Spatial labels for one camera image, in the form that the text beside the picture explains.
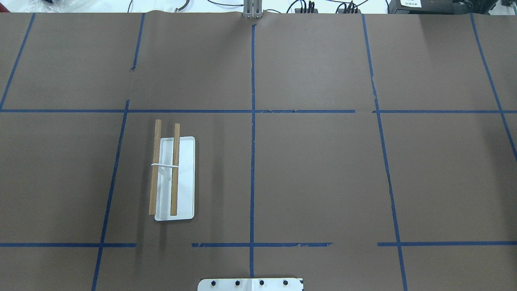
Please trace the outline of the white towel rack base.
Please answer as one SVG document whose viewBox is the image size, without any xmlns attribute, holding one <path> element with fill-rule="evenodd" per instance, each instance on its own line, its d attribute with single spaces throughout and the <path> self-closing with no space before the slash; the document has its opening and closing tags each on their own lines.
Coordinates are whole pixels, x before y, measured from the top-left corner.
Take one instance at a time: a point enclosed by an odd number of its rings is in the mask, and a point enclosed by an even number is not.
<svg viewBox="0 0 517 291">
<path fill-rule="evenodd" d="M 193 219 L 195 216 L 195 138 L 181 137 L 179 142 L 179 178 L 177 214 L 170 215 L 174 139 L 161 138 L 156 191 L 156 221 Z"/>
</svg>

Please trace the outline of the right wooden rack rod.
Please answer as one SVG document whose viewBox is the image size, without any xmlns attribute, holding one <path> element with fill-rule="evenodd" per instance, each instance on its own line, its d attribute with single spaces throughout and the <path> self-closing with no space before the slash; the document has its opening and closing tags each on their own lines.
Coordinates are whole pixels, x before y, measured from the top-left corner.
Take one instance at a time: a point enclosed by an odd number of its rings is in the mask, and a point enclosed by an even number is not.
<svg viewBox="0 0 517 291">
<path fill-rule="evenodd" d="M 178 209 L 178 191 L 179 191 L 179 151 L 180 151 L 180 133 L 181 124 L 174 124 L 173 137 L 173 160 L 172 160 L 172 180 L 170 192 L 170 215 L 176 216 Z"/>
</svg>

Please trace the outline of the wooden rack rod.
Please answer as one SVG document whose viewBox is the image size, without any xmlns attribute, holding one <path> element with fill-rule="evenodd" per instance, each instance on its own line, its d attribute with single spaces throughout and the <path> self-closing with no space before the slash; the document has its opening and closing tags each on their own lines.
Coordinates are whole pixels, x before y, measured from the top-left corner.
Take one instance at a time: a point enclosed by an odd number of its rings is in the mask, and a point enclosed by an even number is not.
<svg viewBox="0 0 517 291">
<path fill-rule="evenodd" d="M 179 191 L 179 151 L 180 151 L 180 133 L 181 124 L 174 124 L 173 137 L 173 160 L 172 160 L 172 180 L 170 192 L 170 215 L 176 216 L 178 209 L 178 191 Z"/>
<path fill-rule="evenodd" d="M 151 163 L 151 184 L 148 214 L 156 214 L 157 191 L 158 191 L 158 162 L 160 157 L 160 140 L 162 136 L 162 121 L 157 119 L 154 127 L 153 137 L 153 159 Z"/>
</svg>

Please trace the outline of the left wooden rack rod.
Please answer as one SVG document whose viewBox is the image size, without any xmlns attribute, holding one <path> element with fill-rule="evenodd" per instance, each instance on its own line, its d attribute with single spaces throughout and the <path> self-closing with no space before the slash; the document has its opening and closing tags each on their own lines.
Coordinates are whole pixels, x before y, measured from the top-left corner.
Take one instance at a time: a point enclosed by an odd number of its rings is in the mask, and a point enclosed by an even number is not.
<svg viewBox="0 0 517 291">
<path fill-rule="evenodd" d="M 157 191 L 158 191 L 158 162 L 160 157 L 160 140 L 162 136 L 162 121 L 157 119 L 154 127 L 153 137 L 153 159 L 151 163 L 151 184 L 148 214 L 156 214 Z"/>
</svg>

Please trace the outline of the brown paper table cover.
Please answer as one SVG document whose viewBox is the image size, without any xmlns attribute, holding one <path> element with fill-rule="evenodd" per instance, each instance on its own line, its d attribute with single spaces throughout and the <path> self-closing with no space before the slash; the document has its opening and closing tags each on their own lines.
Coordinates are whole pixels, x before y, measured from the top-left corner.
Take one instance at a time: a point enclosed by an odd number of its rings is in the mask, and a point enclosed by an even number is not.
<svg viewBox="0 0 517 291">
<path fill-rule="evenodd" d="M 2 291 L 515 291 L 516 17 L 1 14 Z M 155 121 L 195 216 L 149 215 Z"/>
</svg>

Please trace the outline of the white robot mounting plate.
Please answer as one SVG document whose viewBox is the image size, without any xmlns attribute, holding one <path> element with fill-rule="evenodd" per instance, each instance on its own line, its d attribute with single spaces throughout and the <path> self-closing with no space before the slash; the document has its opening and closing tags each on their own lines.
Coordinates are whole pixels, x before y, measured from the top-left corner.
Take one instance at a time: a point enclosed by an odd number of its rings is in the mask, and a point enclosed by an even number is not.
<svg viewBox="0 0 517 291">
<path fill-rule="evenodd" d="M 302 278 L 207 278 L 198 291 L 303 291 Z"/>
</svg>

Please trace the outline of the grey metal clamp bracket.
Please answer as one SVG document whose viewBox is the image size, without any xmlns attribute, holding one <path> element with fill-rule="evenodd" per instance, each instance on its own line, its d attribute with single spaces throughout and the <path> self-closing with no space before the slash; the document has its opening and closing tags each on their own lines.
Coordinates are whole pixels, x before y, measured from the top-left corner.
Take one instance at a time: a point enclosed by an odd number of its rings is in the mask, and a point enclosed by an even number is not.
<svg viewBox="0 0 517 291">
<path fill-rule="evenodd" d="M 262 0 L 244 0 L 243 1 L 243 17 L 245 19 L 262 18 L 263 8 Z"/>
</svg>

